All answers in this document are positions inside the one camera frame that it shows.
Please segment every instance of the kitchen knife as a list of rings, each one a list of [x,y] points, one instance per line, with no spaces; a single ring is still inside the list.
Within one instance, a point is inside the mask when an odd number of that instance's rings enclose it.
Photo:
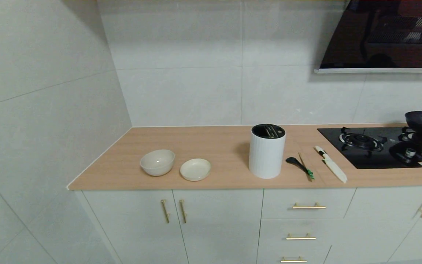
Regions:
[[[335,174],[340,181],[343,183],[346,183],[348,181],[348,178],[346,177],[346,174],[338,167],[338,165],[330,159],[330,156],[319,146],[315,146],[315,150],[323,157],[323,162],[327,165],[327,167]]]

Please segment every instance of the range hood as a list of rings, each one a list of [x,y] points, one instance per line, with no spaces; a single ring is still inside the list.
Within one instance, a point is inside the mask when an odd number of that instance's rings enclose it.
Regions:
[[[422,73],[422,0],[352,0],[316,73]]]

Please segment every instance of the white shallow dish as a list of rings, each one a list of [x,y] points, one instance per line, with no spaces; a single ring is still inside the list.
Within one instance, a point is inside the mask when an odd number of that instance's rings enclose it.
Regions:
[[[174,167],[175,154],[168,149],[158,149],[144,155],[139,165],[151,176],[162,176]]]
[[[211,163],[205,159],[191,159],[180,167],[182,177],[192,182],[206,178],[210,171]]]

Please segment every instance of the wooden countertop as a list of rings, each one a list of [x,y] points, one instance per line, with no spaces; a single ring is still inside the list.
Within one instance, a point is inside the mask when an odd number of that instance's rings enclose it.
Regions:
[[[137,189],[254,189],[254,188],[332,188],[388,187],[422,185],[422,168],[356,169],[317,128],[343,125],[285,125],[284,158],[301,152],[315,181],[296,166],[283,162],[281,174],[260,179],[248,170],[251,126],[143,127],[132,128],[87,168],[68,188],[70,190]],[[347,127],[402,127],[403,124],[348,124]],[[343,184],[326,167],[315,151],[326,150],[348,177]],[[164,176],[147,175],[139,160],[156,149],[175,153],[173,169]],[[203,158],[211,162],[211,174],[190,182],[179,173],[183,162]]]

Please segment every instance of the black glass stovetop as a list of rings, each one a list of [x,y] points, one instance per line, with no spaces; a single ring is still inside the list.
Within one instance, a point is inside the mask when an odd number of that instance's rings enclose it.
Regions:
[[[422,136],[408,127],[319,128],[318,131],[358,169],[422,167]]]

